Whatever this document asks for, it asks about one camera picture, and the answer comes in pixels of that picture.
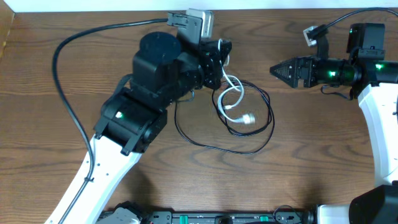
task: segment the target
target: wood grain surface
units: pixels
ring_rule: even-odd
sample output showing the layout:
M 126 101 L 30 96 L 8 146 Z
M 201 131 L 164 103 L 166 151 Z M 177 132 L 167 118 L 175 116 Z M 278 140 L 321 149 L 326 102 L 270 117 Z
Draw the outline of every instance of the wood grain surface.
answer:
M 266 211 L 289 204 L 350 203 L 373 188 L 373 157 L 358 101 L 322 95 L 319 86 L 291 89 L 269 67 L 313 54 L 302 31 L 349 9 L 216 11 L 213 38 L 232 40 L 228 72 L 271 96 L 274 135 L 259 154 L 239 156 L 192 146 L 169 123 L 111 197 L 107 208 L 131 200 L 176 211 Z M 165 12 L 17 14 L 0 64 L 0 222 L 42 223 L 52 213 L 86 153 L 81 136 L 53 85 L 52 54 L 70 35 L 88 28 L 165 17 Z M 348 27 L 386 24 L 387 60 L 398 60 L 398 23 L 381 12 L 358 14 L 330 29 L 332 57 L 346 58 Z M 131 72 L 141 37 L 165 24 L 107 30 L 73 41 L 61 53 L 59 75 L 88 135 L 119 79 Z M 348 92 L 347 88 L 339 91 Z M 251 150 L 266 139 L 235 138 L 218 121 L 210 91 L 181 104 L 178 118 L 194 140 Z M 260 96 L 248 91 L 235 111 L 266 116 Z

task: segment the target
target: green led light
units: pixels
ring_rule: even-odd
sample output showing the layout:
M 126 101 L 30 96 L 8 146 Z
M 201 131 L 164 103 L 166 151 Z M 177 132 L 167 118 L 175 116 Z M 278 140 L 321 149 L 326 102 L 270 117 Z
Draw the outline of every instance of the green led light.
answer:
M 381 69 L 383 67 L 383 65 L 381 65 L 381 64 L 376 64 L 376 68 L 377 69 Z
M 117 113 L 116 113 L 116 115 L 115 115 L 115 118 L 122 118 L 123 117 L 123 114 L 122 114 L 122 112 L 120 112 L 120 111 L 118 111 Z

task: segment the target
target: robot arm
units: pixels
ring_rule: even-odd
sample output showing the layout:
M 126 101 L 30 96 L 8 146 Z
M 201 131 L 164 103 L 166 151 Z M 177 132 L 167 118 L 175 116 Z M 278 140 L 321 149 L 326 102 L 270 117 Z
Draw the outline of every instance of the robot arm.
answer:
M 178 27 L 177 36 L 153 32 L 141 39 L 133 74 L 121 79 L 101 108 L 90 142 L 94 161 L 87 153 L 46 223 L 96 222 L 121 179 L 166 125 L 166 107 L 192 89 L 221 86 L 222 66 L 232 44 L 210 40 L 213 13 L 195 9 L 169 13 L 167 23 Z M 124 87 L 127 82 L 130 88 Z M 95 164 L 92 179 L 71 204 L 91 162 Z
M 398 180 L 397 96 L 394 83 L 369 84 L 358 96 L 371 138 L 375 187 Z
M 320 205 L 315 220 L 318 224 L 394 223 L 398 211 L 398 63 L 384 61 L 384 24 L 353 24 L 348 60 L 328 58 L 327 30 L 317 28 L 316 39 L 313 30 L 304 30 L 304 35 L 308 45 L 317 44 L 317 54 L 284 61 L 271 67 L 270 73 L 293 88 L 299 79 L 304 79 L 307 88 L 322 83 L 352 87 L 351 99 L 358 98 L 368 124 L 376 186 L 350 205 Z
M 90 144 L 95 152 L 94 163 L 96 167 L 93 173 L 93 180 L 87 184 L 68 214 L 65 223 L 95 223 L 116 186 L 142 155 L 137 152 L 132 152 L 128 156 L 121 154 L 122 147 L 106 136 L 101 139 L 93 137 Z M 75 178 L 56 209 L 45 222 L 46 224 L 60 221 L 65 210 L 83 184 L 89 168 L 90 157 L 87 153 Z

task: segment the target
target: cable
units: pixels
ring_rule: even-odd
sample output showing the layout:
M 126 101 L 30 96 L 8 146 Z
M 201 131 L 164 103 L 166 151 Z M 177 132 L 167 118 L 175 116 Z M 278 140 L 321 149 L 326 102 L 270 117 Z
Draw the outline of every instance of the cable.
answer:
M 60 81 L 58 79 L 58 72 L 57 72 L 58 56 L 59 56 L 59 54 L 60 54 L 60 52 L 61 52 L 61 50 L 63 49 L 64 46 L 66 46 L 69 42 L 71 42 L 71 41 L 73 41 L 73 40 L 75 40 L 75 39 L 77 39 L 79 37 L 83 37 L 85 35 L 92 34 L 94 32 L 98 32 L 98 31 L 102 31 L 102 30 L 122 28 L 122 27 L 140 26 L 140 25 L 146 25 L 146 24 L 153 24 L 153 23 L 157 23 L 157 22 L 167 22 L 167 19 L 152 19 L 152 20 L 148 20 L 148 21 L 129 22 L 129 23 L 123 23 L 123 24 L 113 24 L 113 25 L 108 25 L 108 26 L 92 28 L 92 29 L 80 32 L 78 34 L 75 34 L 75 35 L 72 35 L 72 36 L 66 38 L 57 47 L 57 49 L 54 52 L 54 55 L 53 55 L 53 58 L 52 58 L 52 76 L 53 76 L 53 79 L 54 79 L 55 87 L 57 88 L 58 94 L 60 95 L 60 98 L 61 98 L 63 104 L 67 108 L 67 111 L 68 111 L 69 115 L 71 116 L 71 118 L 72 118 L 73 122 L 75 123 L 76 127 L 79 129 L 79 132 L 80 132 L 81 136 L 83 137 L 83 140 L 84 140 L 84 142 L 86 144 L 86 147 L 87 147 L 88 154 L 90 156 L 90 169 L 89 169 L 89 171 L 87 173 L 87 176 L 85 177 L 85 181 L 81 185 L 79 191 L 76 193 L 76 195 L 73 198 L 73 200 L 70 202 L 70 205 L 66 209 L 65 213 L 62 215 L 62 218 L 60 219 L 59 223 L 63 223 L 65 221 L 65 219 L 68 216 L 70 210 L 73 208 L 74 204 L 78 200 L 78 198 L 81 195 L 82 191 L 85 189 L 87 183 L 92 181 L 91 176 L 93 175 L 93 172 L 94 172 L 94 166 L 95 166 L 95 162 L 94 161 L 95 161 L 95 158 L 94 158 L 93 150 L 91 149 L 90 140 L 87 137 L 86 131 L 85 131 L 84 127 L 81 125 L 79 119 L 77 118 L 77 115 L 72 110 L 72 107 L 70 106 L 65 94 L 63 93 Z
M 369 11 L 384 11 L 384 12 L 389 12 L 389 13 L 391 13 L 393 15 L 398 16 L 398 12 L 395 12 L 392 9 L 384 8 L 384 7 L 370 7 L 370 8 L 367 8 L 367 9 L 358 9 L 358 10 L 355 10 L 355 11 L 350 12 L 348 14 L 345 14 L 345 15 L 341 16 L 340 18 L 336 19 L 335 21 L 329 23 L 328 25 L 323 27 L 323 30 L 335 25 L 336 23 L 342 21 L 343 19 L 346 19 L 347 17 L 353 16 L 353 15 L 358 14 L 360 12 L 369 12 Z
M 213 102 L 213 106 L 216 108 L 216 111 L 218 113 L 218 118 L 227 127 L 228 132 L 230 134 L 232 134 L 233 136 L 236 136 L 236 137 L 248 137 L 248 136 L 253 136 L 253 135 L 259 134 L 259 133 L 263 132 L 263 130 L 265 130 L 268 127 L 268 125 L 271 124 L 272 120 L 274 119 L 274 114 L 271 111 L 272 110 L 272 108 L 271 108 L 271 99 L 269 98 L 268 93 L 266 91 L 258 88 L 255 84 L 253 84 L 251 82 L 248 82 L 246 80 L 243 80 L 242 83 L 243 83 L 243 86 L 255 89 L 255 90 L 257 90 L 260 93 L 261 98 L 265 101 L 265 103 L 266 103 L 266 105 L 268 107 L 268 119 L 267 119 L 267 123 L 263 127 L 259 128 L 257 130 L 254 130 L 254 131 L 247 132 L 247 133 L 240 133 L 239 131 L 231 128 L 228 125 L 227 119 L 225 117 L 223 117 L 222 114 L 220 114 L 219 110 L 217 109 L 217 105 L 216 105 L 216 103 L 214 101 L 214 95 L 215 95 L 216 91 L 213 90 L 213 93 L 211 94 L 211 99 L 212 99 L 212 102 Z
M 343 97 L 344 99 L 346 99 L 346 100 L 348 100 L 348 101 L 351 101 L 351 100 L 354 99 L 353 89 L 350 89 L 350 91 L 349 91 L 349 98 L 348 98 L 348 97 L 345 96 L 344 94 L 338 93 L 338 92 L 325 93 L 323 90 L 324 90 L 325 88 L 328 88 L 328 87 L 330 87 L 330 85 L 322 85 L 322 87 L 321 87 L 321 93 L 323 93 L 323 94 L 325 94 L 325 95 L 336 95 L 336 96 L 340 96 L 340 97 Z
M 219 151 L 222 151 L 222 152 L 228 152 L 228 153 L 233 153 L 233 154 L 239 154 L 239 155 L 251 155 L 251 154 L 255 154 L 255 153 L 259 152 L 262 148 L 264 148 L 264 147 L 268 144 L 269 140 L 271 139 L 272 133 L 274 132 L 274 128 L 275 128 L 275 117 L 274 117 L 274 112 L 273 112 L 273 110 L 272 110 L 272 108 L 271 108 L 271 103 L 270 103 L 269 95 L 268 95 L 267 92 L 265 92 L 264 90 L 258 88 L 258 87 L 257 87 L 256 85 L 254 85 L 253 83 L 250 83 L 250 82 L 247 82 L 247 81 L 241 81 L 241 82 L 242 82 L 243 86 L 246 86 L 246 87 L 253 88 L 253 89 L 257 90 L 257 91 L 260 93 L 262 99 L 264 100 L 265 104 L 266 104 L 267 107 L 268 107 L 268 120 L 267 120 L 267 123 L 266 123 L 263 127 L 259 128 L 259 129 L 257 129 L 257 130 L 255 130 L 255 131 L 248 132 L 248 133 L 240 133 L 240 132 L 236 131 L 235 129 L 229 127 L 229 126 L 228 126 L 228 123 L 227 123 L 227 119 L 224 118 L 224 119 L 225 119 L 225 121 L 224 121 L 222 115 L 219 113 L 219 110 L 217 109 L 216 103 L 215 103 L 215 101 L 214 101 L 214 93 L 215 93 L 215 90 L 213 90 L 213 93 L 212 93 L 212 95 L 211 95 L 212 102 L 213 102 L 213 106 L 216 108 L 216 111 L 217 111 L 217 113 L 218 113 L 218 116 L 219 116 L 220 120 L 221 120 L 221 121 L 223 122 L 223 124 L 227 127 L 228 131 L 229 131 L 232 135 L 234 135 L 234 136 L 238 136 L 238 137 L 253 136 L 253 135 L 258 134 L 258 133 L 262 132 L 263 130 L 265 130 L 265 129 L 268 127 L 268 125 L 270 125 L 270 124 L 272 123 L 271 132 L 270 132 L 270 134 L 269 134 L 267 140 L 265 141 L 265 143 L 264 143 L 262 146 L 260 146 L 259 149 L 253 150 L 253 151 L 251 151 L 251 152 L 232 151 L 232 150 L 229 150 L 229 149 L 222 149 L 222 148 L 220 148 L 220 147 L 215 147 L 215 146 L 209 146 L 209 145 L 206 145 L 206 144 L 201 144 L 201 143 L 198 143 L 198 142 L 196 142 L 196 141 L 190 139 L 190 138 L 182 131 L 181 127 L 178 125 L 178 121 L 177 121 L 177 108 L 178 108 L 178 102 L 176 102 L 176 103 L 175 103 L 175 109 L 174 109 L 174 125 L 175 125 L 175 127 L 177 128 L 177 132 L 181 135 L 181 137 L 182 137 L 184 140 L 186 140 L 187 142 L 189 142 L 189 143 L 191 143 L 191 144 L 193 144 L 193 145 L 196 145 L 196 146 L 205 147 L 205 148 L 208 148 L 208 149 L 215 149 L 215 150 L 219 150 Z
M 195 90 L 191 90 L 191 98 L 189 98 L 187 100 L 177 100 L 177 102 L 179 102 L 179 103 L 191 102 L 191 101 L 193 101 L 193 99 L 195 99 Z
M 222 41 L 223 41 L 222 39 L 218 40 L 218 51 L 220 52 L 220 54 L 221 54 L 221 42 Z M 227 56 L 227 64 L 225 66 L 227 66 L 228 64 L 229 64 L 229 55 Z M 243 96 L 244 96 L 244 88 L 238 78 L 236 78 L 233 75 L 226 74 L 224 65 L 221 62 L 221 60 L 220 60 L 220 65 L 221 65 L 221 71 L 223 72 L 223 76 L 225 77 L 226 81 L 229 83 L 231 88 L 225 89 L 224 92 L 222 92 L 222 94 L 218 97 L 218 110 L 226 119 L 228 119 L 229 121 L 234 122 L 234 123 L 252 124 L 252 123 L 256 122 L 256 118 L 254 117 L 253 114 L 244 114 L 240 118 L 232 119 L 225 113 L 224 110 L 230 110 L 231 108 L 234 108 L 235 106 L 238 106 L 240 104 L 240 102 L 242 101 Z M 229 78 L 235 79 L 239 83 L 240 88 L 238 88 L 236 85 L 234 85 L 233 82 L 231 81 L 231 79 L 229 79 Z M 224 97 L 225 94 L 227 94 L 227 92 L 229 92 L 231 90 L 236 90 L 236 91 L 241 92 L 241 96 L 239 97 L 237 102 L 235 102 L 233 105 L 221 106 L 221 99 Z
M 223 39 L 218 39 L 218 51 L 219 52 L 221 52 L 221 41 L 223 41 Z M 223 75 L 224 75 L 225 79 L 228 81 L 228 83 L 231 86 L 233 86 L 236 91 L 241 91 L 239 88 L 235 87 L 235 85 L 233 85 L 231 80 L 228 78 L 228 76 L 227 76 L 227 74 L 226 74 L 226 72 L 224 70 L 224 66 L 223 66 L 223 63 L 221 62 L 221 60 L 220 60 L 220 65 L 221 65 L 221 71 L 223 72 Z
M 311 39 L 314 39 L 314 40 L 319 39 L 320 36 L 323 36 L 323 35 L 326 34 L 325 31 L 329 27 L 335 25 L 336 23 L 342 21 L 343 19 L 346 19 L 347 17 L 353 16 L 353 15 L 358 14 L 360 12 L 369 12 L 369 11 L 384 11 L 384 12 L 389 12 L 389 13 L 395 15 L 395 16 L 398 16 L 398 12 L 395 12 L 394 10 L 389 9 L 389 8 L 370 7 L 370 8 L 367 8 L 367 9 L 358 9 L 358 10 L 355 10 L 353 12 L 350 12 L 348 14 L 345 14 L 345 15 L 341 16 L 340 18 L 336 19 L 335 21 L 333 21 L 333 22 L 331 22 L 331 23 L 329 23 L 327 25 L 321 25 L 321 26 L 315 28 L 314 30 L 310 31 L 307 35 Z
M 276 213 L 277 213 L 277 211 L 278 211 L 279 209 L 283 208 L 283 207 L 288 207 L 288 208 L 290 208 L 291 210 L 293 210 L 294 213 L 296 213 L 296 216 L 298 216 L 298 217 L 300 218 L 300 221 L 299 221 L 298 223 L 294 223 L 294 224 L 300 224 L 300 223 L 303 222 L 302 216 L 299 215 L 299 214 L 296 212 L 296 210 L 295 210 L 293 207 L 291 207 L 290 205 L 281 205 L 281 206 L 279 206 L 279 207 L 277 207 L 277 208 L 275 209 L 275 211 L 272 213 L 272 217 L 273 217 L 273 219 L 275 220 L 275 222 L 280 223 L 280 224 L 283 224 L 283 223 L 281 223 L 280 221 L 278 221 L 278 220 L 276 219 Z

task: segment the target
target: white wall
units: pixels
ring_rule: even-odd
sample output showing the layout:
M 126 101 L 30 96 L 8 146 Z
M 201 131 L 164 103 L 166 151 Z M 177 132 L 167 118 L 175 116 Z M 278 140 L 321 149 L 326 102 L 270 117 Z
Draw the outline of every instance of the white wall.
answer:
M 4 0 L 14 12 L 398 7 L 398 0 Z

